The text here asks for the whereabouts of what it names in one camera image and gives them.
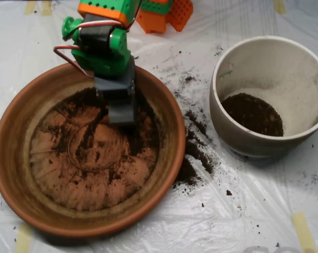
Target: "green robot part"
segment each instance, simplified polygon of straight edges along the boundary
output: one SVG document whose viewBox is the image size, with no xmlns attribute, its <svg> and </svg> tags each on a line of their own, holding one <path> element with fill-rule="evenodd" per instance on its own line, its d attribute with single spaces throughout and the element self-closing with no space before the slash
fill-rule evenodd
<svg viewBox="0 0 318 253">
<path fill-rule="evenodd" d="M 62 35 L 66 36 L 81 22 L 82 19 L 74 20 L 72 17 L 67 17 L 62 26 Z M 79 40 L 78 30 L 72 35 L 72 39 L 75 45 L 84 48 L 85 45 Z M 112 54 L 107 57 L 88 53 L 85 50 L 72 50 L 71 53 L 83 69 L 93 71 L 96 76 L 114 77 L 125 71 L 130 59 L 131 52 L 127 49 L 126 31 L 115 28 L 110 35 L 109 46 Z"/>
</svg>

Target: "orange robot part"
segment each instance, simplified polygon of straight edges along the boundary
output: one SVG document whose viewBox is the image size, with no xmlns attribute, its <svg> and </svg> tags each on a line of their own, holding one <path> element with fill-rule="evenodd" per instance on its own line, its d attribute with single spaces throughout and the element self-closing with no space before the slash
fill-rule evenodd
<svg viewBox="0 0 318 253">
<path fill-rule="evenodd" d="M 130 24 L 124 13 L 108 8 L 101 8 L 88 4 L 79 4 L 77 11 L 82 17 L 89 13 L 97 16 L 109 17 L 113 20 L 121 22 L 124 26 L 128 26 Z"/>
<path fill-rule="evenodd" d="M 181 32 L 193 13 L 191 0 L 173 0 L 173 6 L 166 20 L 177 32 Z"/>
<path fill-rule="evenodd" d="M 168 0 L 151 0 L 166 4 Z M 177 32 L 181 32 L 193 13 L 191 0 L 173 0 L 173 6 L 166 15 L 140 10 L 137 22 L 145 33 L 164 33 L 166 23 L 170 23 Z"/>
</svg>

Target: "white plastic sheet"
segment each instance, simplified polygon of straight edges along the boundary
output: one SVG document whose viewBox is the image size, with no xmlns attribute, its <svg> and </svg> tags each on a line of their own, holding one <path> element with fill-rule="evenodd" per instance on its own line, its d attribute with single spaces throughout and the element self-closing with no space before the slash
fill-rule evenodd
<svg viewBox="0 0 318 253">
<path fill-rule="evenodd" d="M 62 44 L 63 19 L 79 17 L 78 2 L 52 1 L 52 14 L 43 16 L 41 2 L 36 13 L 25 15 L 26 1 L 0 1 L 0 118 L 29 81 L 63 63 L 52 49 Z M 285 247 L 298 252 L 301 246 L 291 220 L 296 212 L 305 213 L 318 249 L 318 132 L 279 160 L 242 162 L 219 142 L 208 105 L 219 57 L 242 39 L 284 36 L 318 55 L 318 0 L 285 0 L 282 15 L 272 0 L 198 0 L 193 4 L 194 13 L 183 32 L 168 26 L 165 34 L 145 34 L 135 24 L 128 44 L 132 54 L 139 56 L 136 64 L 176 94 L 182 112 L 191 109 L 207 125 L 212 142 L 192 129 L 208 144 L 204 152 L 213 158 L 213 174 L 188 156 L 202 178 L 190 192 L 183 184 L 171 189 L 140 222 L 114 236 L 80 245 L 60 246 L 33 230 L 28 252 L 227 253 L 252 252 L 254 246 L 258 250 L 254 252 L 285 252 Z M 188 76 L 194 79 L 186 84 Z M 15 239 L 20 223 L 0 194 L 0 252 L 18 252 Z"/>
</svg>

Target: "soil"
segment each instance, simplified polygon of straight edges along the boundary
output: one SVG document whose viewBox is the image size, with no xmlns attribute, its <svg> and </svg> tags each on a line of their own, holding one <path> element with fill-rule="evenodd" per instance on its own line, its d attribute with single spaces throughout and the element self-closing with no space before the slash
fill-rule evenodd
<svg viewBox="0 0 318 253">
<path fill-rule="evenodd" d="M 194 159 L 200 160 L 205 170 L 209 174 L 213 174 L 215 163 L 212 158 L 210 158 L 201 150 L 201 148 L 206 146 L 206 143 L 204 143 L 197 137 L 195 131 L 191 130 L 191 126 L 195 125 L 200 130 L 200 132 L 208 138 L 208 136 L 206 135 L 206 124 L 198 121 L 196 115 L 191 110 L 187 111 L 185 113 L 185 116 L 192 121 L 192 124 L 186 129 L 187 135 L 185 155 L 191 155 Z M 195 169 L 185 157 L 179 174 L 173 184 L 173 189 L 175 189 L 182 183 L 188 186 L 196 186 L 196 183 L 198 181 L 202 181 L 202 178 L 197 176 Z"/>
<path fill-rule="evenodd" d="M 188 159 L 184 158 L 178 176 L 176 177 L 175 182 L 173 184 L 173 189 L 175 189 L 182 183 L 188 186 L 195 186 L 198 179 L 201 178 L 197 176 L 196 171 L 194 170 L 193 166 L 188 161 Z"/>
<path fill-rule="evenodd" d="M 189 83 L 191 80 L 194 80 L 194 81 L 195 81 L 195 77 L 188 76 L 188 77 L 186 77 L 186 79 L 185 79 L 186 83 Z"/>
<path fill-rule="evenodd" d="M 94 88 L 75 93 L 44 116 L 31 140 L 29 163 L 45 196 L 69 209 L 94 211 L 141 189 L 155 168 L 160 135 L 146 98 L 139 90 L 135 94 L 131 128 L 105 124 L 107 104 Z"/>
<path fill-rule="evenodd" d="M 188 117 L 190 119 L 190 121 L 192 121 L 196 127 L 200 130 L 200 132 L 205 135 L 206 137 L 208 137 L 208 135 L 206 134 L 206 128 L 207 128 L 207 125 L 206 124 L 203 124 L 201 123 L 200 121 L 198 121 L 196 119 L 196 116 L 193 114 L 192 110 L 189 110 L 185 113 L 185 116 Z"/>
<path fill-rule="evenodd" d="M 196 160 L 200 160 L 205 170 L 209 174 L 212 174 L 213 172 L 213 165 L 211 164 L 212 160 L 207 155 L 205 155 L 204 152 L 198 149 L 197 144 L 195 144 L 194 142 L 191 142 L 190 140 L 187 140 L 185 154 L 189 154 L 192 157 L 194 157 Z"/>
<path fill-rule="evenodd" d="M 240 93 L 229 96 L 221 104 L 226 112 L 245 128 L 264 135 L 283 136 L 281 117 L 262 99 Z"/>
</svg>

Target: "soil in pot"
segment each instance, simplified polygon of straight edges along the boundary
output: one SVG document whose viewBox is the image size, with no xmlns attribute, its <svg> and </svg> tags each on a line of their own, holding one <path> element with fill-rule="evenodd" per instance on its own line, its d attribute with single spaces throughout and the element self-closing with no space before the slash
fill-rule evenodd
<svg viewBox="0 0 318 253">
<path fill-rule="evenodd" d="M 222 101 L 226 112 L 240 125 L 256 133 L 283 136 L 283 123 L 275 109 L 249 94 L 240 93 Z"/>
<path fill-rule="evenodd" d="M 134 128 L 107 124 L 107 104 L 96 90 L 77 92 L 55 105 L 31 140 L 31 174 L 54 203 L 76 211 L 115 206 L 139 191 L 159 153 L 158 121 L 136 91 Z"/>
</svg>

